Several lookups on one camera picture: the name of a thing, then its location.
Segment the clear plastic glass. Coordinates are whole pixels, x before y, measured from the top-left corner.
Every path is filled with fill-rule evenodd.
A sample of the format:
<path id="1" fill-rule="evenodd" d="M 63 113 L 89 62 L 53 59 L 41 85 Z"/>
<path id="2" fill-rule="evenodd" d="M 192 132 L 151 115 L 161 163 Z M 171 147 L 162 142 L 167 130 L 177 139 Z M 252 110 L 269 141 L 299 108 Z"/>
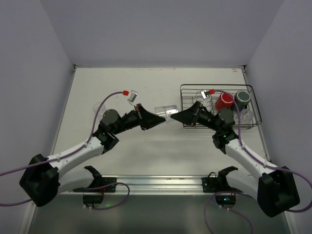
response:
<path id="1" fill-rule="evenodd" d="M 105 104 L 102 104 L 101 102 L 97 102 L 93 106 L 93 111 L 97 115 L 103 115 L 106 111 Z"/>
<path id="2" fill-rule="evenodd" d="M 241 124 L 251 124 L 254 118 L 254 113 L 250 109 L 243 109 L 240 112 L 240 122 Z"/>
<path id="3" fill-rule="evenodd" d="M 165 118 L 167 122 L 172 121 L 172 114 L 178 113 L 178 107 L 176 105 L 167 105 L 167 106 L 159 106 L 155 107 L 155 114 Z"/>

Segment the red ceramic mug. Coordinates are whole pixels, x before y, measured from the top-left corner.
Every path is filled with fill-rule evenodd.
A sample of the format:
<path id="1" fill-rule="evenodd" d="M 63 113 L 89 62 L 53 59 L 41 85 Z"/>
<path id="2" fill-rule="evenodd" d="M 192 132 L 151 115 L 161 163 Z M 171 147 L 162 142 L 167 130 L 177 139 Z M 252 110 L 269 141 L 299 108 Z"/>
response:
<path id="1" fill-rule="evenodd" d="M 229 93 L 221 93 L 215 102 L 215 108 L 220 111 L 225 108 L 231 108 L 234 105 L 234 95 Z"/>

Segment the grey ceramic mug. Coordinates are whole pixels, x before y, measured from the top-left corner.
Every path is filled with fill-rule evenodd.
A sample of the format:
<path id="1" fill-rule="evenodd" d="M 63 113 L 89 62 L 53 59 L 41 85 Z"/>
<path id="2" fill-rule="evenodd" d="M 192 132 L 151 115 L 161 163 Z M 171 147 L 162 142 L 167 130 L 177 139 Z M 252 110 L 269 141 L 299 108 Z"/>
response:
<path id="1" fill-rule="evenodd" d="M 251 101 L 251 95 L 246 90 L 237 91 L 234 98 L 240 112 L 243 109 L 246 109 L 247 105 Z"/>

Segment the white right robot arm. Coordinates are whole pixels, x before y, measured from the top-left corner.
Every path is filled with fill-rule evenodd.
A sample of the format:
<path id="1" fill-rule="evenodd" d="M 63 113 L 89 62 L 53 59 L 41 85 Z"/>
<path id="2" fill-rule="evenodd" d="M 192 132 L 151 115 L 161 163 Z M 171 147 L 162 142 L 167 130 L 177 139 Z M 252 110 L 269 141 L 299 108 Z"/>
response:
<path id="1" fill-rule="evenodd" d="M 279 168 L 251 150 L 234 131 L 234 114 L 224 108 L 216 115 L 200 103 L 171 115 L 184 124 L 201 124 L 215 131 L 213 143 L 223 154 L 238 162 L 248 174 L 235 171 L 225 177 L 226 183 L 254 198 L 269 217 L 289 211 L 300 202 L 292 173 L 287 167 Z"/>

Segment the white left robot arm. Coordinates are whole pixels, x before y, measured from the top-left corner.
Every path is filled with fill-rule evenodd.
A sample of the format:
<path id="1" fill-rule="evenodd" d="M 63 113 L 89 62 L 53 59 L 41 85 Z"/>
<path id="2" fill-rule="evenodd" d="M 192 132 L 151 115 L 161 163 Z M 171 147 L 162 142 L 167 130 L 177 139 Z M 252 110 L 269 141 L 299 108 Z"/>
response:
<path id="1" fill-rule="evenodd" d="M 101 192 L 105 186 L 114 187 L 116 182 L 105 181 L 93 166 L 85 166 L 77 173 L 72 173 L 71 170 L 112 150 L 119 142 L 117 134 L 135 127 L 140 127 L 143 131 L 149 130 L 165 121 L 164 117 L 147 111 L 141 104 L 137 104 L 134 110 L 124 116 L 109 109 L 103 114 L 98 129 L 84 142 L 58 154 L 34 156 L 19 184 L 38 207 L 70 190 Z"/>

